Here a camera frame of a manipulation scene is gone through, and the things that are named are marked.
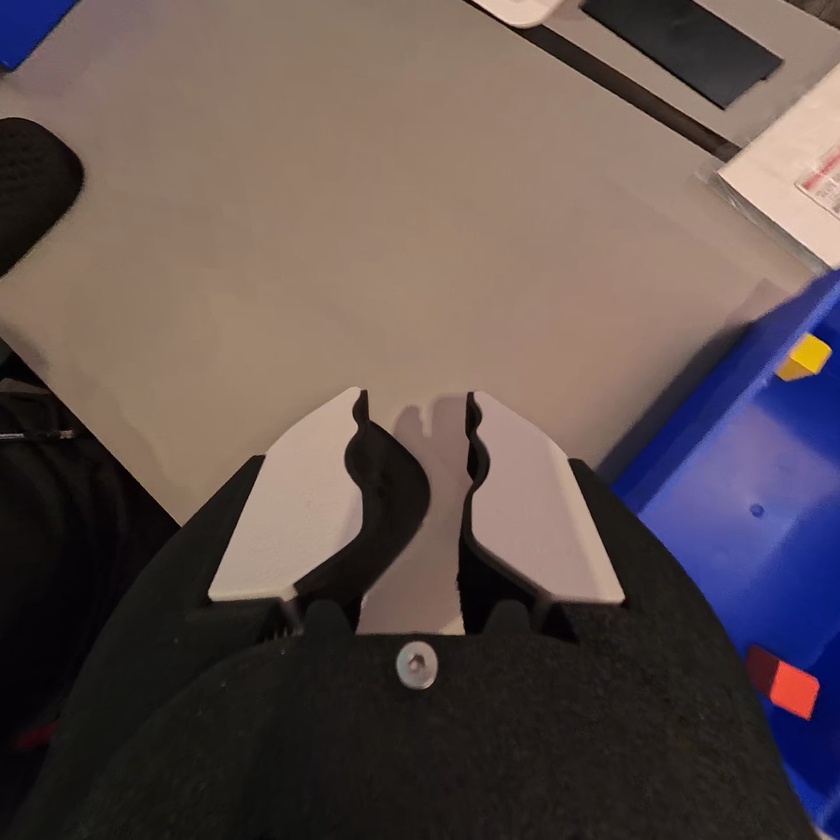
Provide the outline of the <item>red wooden cube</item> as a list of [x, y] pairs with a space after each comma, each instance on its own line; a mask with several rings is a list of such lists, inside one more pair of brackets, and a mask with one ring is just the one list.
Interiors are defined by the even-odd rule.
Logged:
[[819, 680], [757, 645], [745, 658], [753, 687], [775, 707], [811, 720], [820, 692]]

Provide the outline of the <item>laminated printed paper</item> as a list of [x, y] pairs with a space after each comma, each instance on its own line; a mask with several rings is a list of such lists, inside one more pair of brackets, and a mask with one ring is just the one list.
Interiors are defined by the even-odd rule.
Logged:
[[809, 267], [837, 270], [839, 66], [704, 180]]

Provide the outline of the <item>yellow wooden cube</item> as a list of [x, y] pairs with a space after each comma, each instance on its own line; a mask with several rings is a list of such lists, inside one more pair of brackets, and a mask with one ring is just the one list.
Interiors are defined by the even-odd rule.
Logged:
[[828, 343], [807, 332], [787, 353], [775, 374], [783, 382], [797, 382], [819, 375], [832, 354]]

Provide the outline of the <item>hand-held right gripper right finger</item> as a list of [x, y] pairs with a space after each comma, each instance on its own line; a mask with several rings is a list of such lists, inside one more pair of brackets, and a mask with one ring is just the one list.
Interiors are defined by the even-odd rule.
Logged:
[[559, 632], [563, 605], [623, 606], [626, 595], [562, 448], [486, 392], [465, 405], [470, 486], [458, 537], [463, 627], [496, 605], [523, 605], [534, 629]]

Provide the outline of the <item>white board stand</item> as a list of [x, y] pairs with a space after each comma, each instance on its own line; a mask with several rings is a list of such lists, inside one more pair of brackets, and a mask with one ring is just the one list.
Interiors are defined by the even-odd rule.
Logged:
[[471, 1], [504, 25], [516, 29], [541, 26], [552, 17], [564, 1]]

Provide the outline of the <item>blue plastic bin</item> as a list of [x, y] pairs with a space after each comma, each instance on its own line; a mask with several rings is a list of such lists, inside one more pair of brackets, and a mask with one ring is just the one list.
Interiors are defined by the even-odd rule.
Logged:
[[[775, 372], [805, 334], [821, 373]], [[706, 374], [685, 369], [597, 467], [682, 565], [741, 660], [757, 645], [816, 677], [807, 721], [755, 688], [805, 812], [838, 838], [839, 275], [742, 328]]]
[[23, 64], [78, 1], [1, 1], [1, 69]]

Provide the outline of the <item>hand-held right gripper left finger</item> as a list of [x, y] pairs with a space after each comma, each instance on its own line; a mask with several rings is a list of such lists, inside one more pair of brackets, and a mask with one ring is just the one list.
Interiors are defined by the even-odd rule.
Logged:
[[209, 601], [271, 601], [288, 627], [331, 602], [356, 630], [365, 598], [424, 524], [424, 468], [371, 419], [360, 387], [306, 415], [258, 461]]

